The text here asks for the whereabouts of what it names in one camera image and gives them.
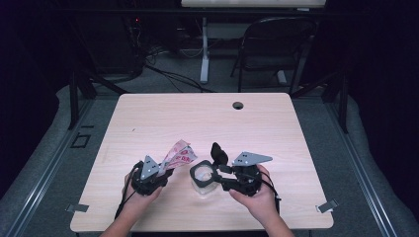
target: paper money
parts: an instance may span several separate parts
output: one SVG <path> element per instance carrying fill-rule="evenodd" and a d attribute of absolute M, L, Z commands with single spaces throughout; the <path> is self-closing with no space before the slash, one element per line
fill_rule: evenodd
<path fill-rule="evenodd" d="M 159 172 L 157 176 L 161 176 L 166 173 L 166 170 L 175 169 L 176 167 L 189 164 L 196 160 L 198 157 L 195 155 L 194 150 L 189 146 L 190 143 L 179 140 L 176 144 L 170 149 L 161 162 Z"/>

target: table leg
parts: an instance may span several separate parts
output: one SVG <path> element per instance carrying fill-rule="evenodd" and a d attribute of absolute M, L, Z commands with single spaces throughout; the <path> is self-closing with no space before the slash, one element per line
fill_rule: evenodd
<path fill-rule="evenodd" d="M 209 41 L 207 35 L 207 18 L 203 18 L 203 65 L 201 67 L 201 83 L 207 84 L 209 81 Z"/>

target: dark background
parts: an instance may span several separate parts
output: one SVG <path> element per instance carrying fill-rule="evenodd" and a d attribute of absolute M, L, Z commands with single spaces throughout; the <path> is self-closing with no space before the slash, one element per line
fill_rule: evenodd
<path fill-rule="evenodd" d="M 329 0 L 326 11 L 368 11 L 374 17 L 321 21 L 301 83 L 321 79 L 350 58 L 350 95 L 359 105 L 371 152 L 394 192 L 419 219 L 419 21 L 411 2 Z M 71 1 L 71 6 L 114 8 L 125 3 Z M 179 1 L 142 3 L 179 6 Z M 51 125 L 58 108 L 55 93 L 68 84 L 72 72 L 84 67 L 97 73 L 140 74 L 141 55 L 126 36 L 122 17 L 64 21 L 43 9 L 70 6 L 66 1 L 0 4 L 3 196 Z M 141 21 L 145 33 L 176 51 L 177 39 L 167 39 L 185 19 Z"/>

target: cable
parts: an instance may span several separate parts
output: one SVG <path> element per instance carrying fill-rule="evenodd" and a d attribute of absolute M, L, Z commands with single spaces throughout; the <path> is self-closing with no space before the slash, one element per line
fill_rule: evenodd
<path fill-rule="evenodd" d="M 280 213 L 280 196 L 278 195 L 278 193 L 277 193 L 277 191 L 275 190 L 275 187 L 274 187 L 274 183 L 272 182 L 272 180 L 271 180 L 271 177 L 269 177 L 269 175 L 268 174 L 266 174 L 266 173 L 264 173 L 264 172 L 261 172 L 261 171 L 259 171 L 261 174 L 263 174 L 263 175 L 265 175 L 266 177 L 268 177 L 268 179 L 269 179 L 269 181 L 271 182 L 271 184 L 270 183 L 268 183 L 268 182 L 266 182 L 265 180 L 263 180 L 263 179 L 259 179 L 259 178 L 257 178 L 257 177 L 253 177 L 253 176 L 250 176 L 250 175 L 247 175 L 247 174 L 239 174 L 240 176 L 242 176 L 242 177 L 247 177 L 247 178 L 249 178 L 249 179 L 252 179 L 252 180 L 256 180 L 256 181 L 259 181 L 259 182 L 261 182 L 261 183 L 263 183 L 263 184 L 265 184 L 266 186 L 268 186 L 268 188 L 269 189 L 271 189 L 271 191 L 274 193 L 274 198 L 275 198 L 275 208 L 277 209 L 277 213 Z"/>
<path fill-rule="evenodd" d="M 160 70 L 158 68 L 152 67 L 152 66 L 147 65 L 147 64 L 144 65 L 144 67 L 146 67 L 146 68 L 148 68 L 152 71 L 155 71 L 155 72 L 163 75 L 164 77 L 166 77 L 172 83 L 172 85 L 180 92 L 182 92 L 182 91 L 173 83 L 172 79 L 175 80 L 175 81 L 187 84 L 191 87 L 197 88 L 197 89 L 201 90 L 201 93 L 203 93 L 203 92 L 214 93 L 213 90 L 206 89 L 206 88 L 202 87 L 198 82 L 196 82 L 194 79 L 191 79 L 189 77 L 179 75 L 179 74 L 174 73 L 174 72 L 163 71 L 163 70 Z"/>
<path fill-rule="evenodd" d="M 115 219 L 118 218 L 118 216 L 120 215 L 121 211 L 123 211 L 124 209 L 124 205 L 126 204 L 126 202 L 133 196 L 133 194 L 135 194 L 136 191 L 134 191 L 132 194 L 129 195 L 129 197 L 126 199 L 126 191 L 128 190 L 128 185 L 130 180 L 132 179 L 132 175 L 133 172 L 135 171 L 135 169 L 137 169 L 139 167 L 139 165 L 141 164 L 141 162 L 136 163 L 133 167 L 132 170 L 129 172 L 128 175 L 128 179 L 126 180 L 126 184 L 124 185 L 124 192 L 123 192 L 123 198 L 121 200 L 120 205 L 118 206 L 118 210 L 117 213 L 115 214 Z"/>

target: table top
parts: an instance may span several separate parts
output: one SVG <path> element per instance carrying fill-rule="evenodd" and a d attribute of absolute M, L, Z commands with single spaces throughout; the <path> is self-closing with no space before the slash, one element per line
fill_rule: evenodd
<path fill-rule="evenodd" d="M 243 109 L 236 110 L 235 102 Z M 194 190 L 189 170 L 211 161 L 214 142 L 229 156 L 228 165 L 242 151 L 273 157 L 263 165 L 282 199 L 281 216 L 289 228 L 333 225 L 331 213 L 315 208 L 326 198 L 288 94 L 126 94 L 117 103 L 79 201 L 89 208 L 75 212 L 71 229 L 104 231 L 114 220 L 132 166 L 146 155 L 160 163 L 180 139 L 191 143 L 198 159 L 174 170 L 132 231 L 263 229 L 221 186 L 204 197 Z"/>
<path fill-rule="evenodd" d="M 323 8 L 326 0 L 182 0 L 183 7 Z"/>

